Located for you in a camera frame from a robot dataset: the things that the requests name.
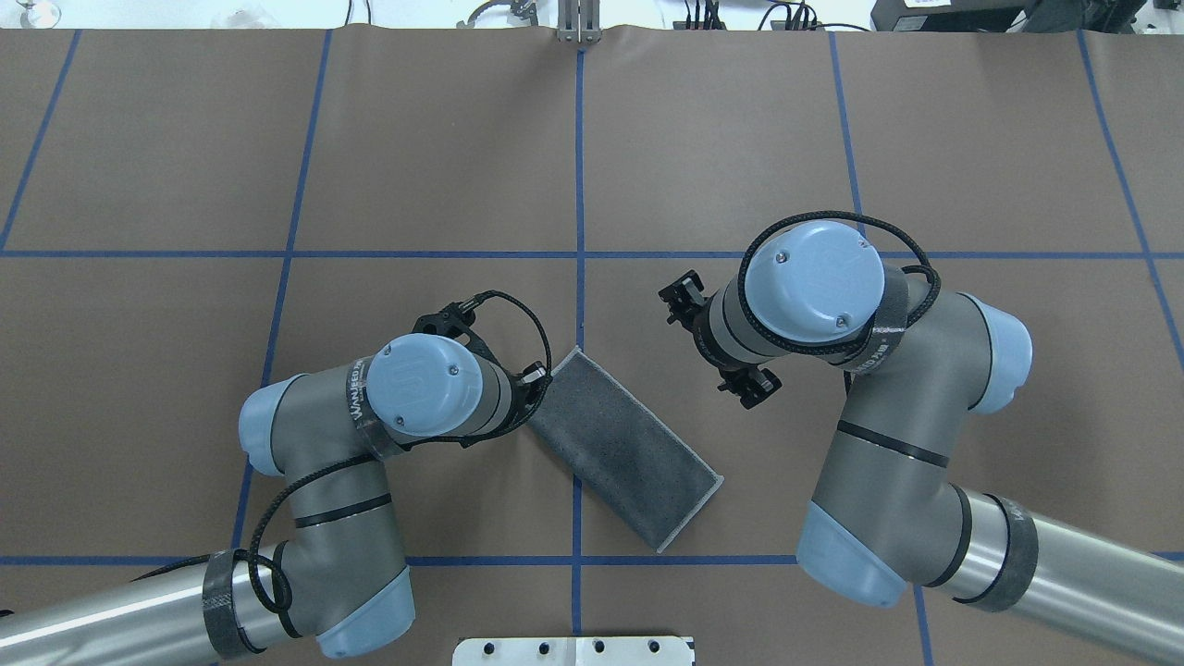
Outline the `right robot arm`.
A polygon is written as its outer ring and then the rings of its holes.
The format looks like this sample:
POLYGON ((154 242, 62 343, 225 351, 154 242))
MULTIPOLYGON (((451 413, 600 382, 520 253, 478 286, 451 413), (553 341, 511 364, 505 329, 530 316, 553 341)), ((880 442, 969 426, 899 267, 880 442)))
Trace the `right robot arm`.
POLYGON ((880 608, 925 585, 1180 664, 1180 565, 950 481, 969 415, 1010 404, 1032 340, 1017 316, 945 290, 903 230, 849 211, 789 216, 719 290, 686 271, 659 299, 746 409, 781 388, 768 369, 781 357, 842 372, 845 405, 794 549, 821 585, 880 608))

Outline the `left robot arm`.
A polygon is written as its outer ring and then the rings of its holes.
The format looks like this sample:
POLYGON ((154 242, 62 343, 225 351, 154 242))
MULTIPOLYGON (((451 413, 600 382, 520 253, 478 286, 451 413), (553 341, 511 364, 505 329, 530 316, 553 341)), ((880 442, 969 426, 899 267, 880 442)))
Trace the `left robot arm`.
POLYGON ((242 450, 284 488, 245 547, 7 615, 4 664, 210 665, 305 636, 332 659, 382 648, 416 617, 385 460, 511 433, 549 377, 549 360, 511 374, 476 344, 412 333, 258 389, 242 450))

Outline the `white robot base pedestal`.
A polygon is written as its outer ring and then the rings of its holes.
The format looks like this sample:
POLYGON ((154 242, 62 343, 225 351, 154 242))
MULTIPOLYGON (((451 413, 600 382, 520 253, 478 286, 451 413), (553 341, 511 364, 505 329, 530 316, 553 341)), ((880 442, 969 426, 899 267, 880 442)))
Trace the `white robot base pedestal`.
POLYGON ((694 639, 673 635, 464 639, 452 665, 697 665, 694 639))

